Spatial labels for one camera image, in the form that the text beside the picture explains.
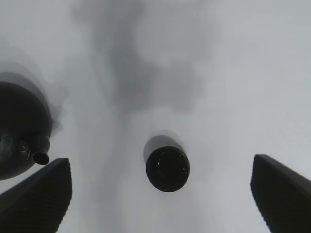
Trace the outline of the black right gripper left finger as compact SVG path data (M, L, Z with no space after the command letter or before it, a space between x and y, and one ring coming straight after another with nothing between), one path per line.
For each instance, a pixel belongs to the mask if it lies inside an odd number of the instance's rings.
M58 158L0 196L2 233L55 233L72 198L68 158Z

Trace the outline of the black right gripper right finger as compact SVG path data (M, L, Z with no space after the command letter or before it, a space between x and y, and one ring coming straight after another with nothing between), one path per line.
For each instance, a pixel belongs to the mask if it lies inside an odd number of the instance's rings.
M311 181L265 154L254 157L250 188L272 233L311 231Z

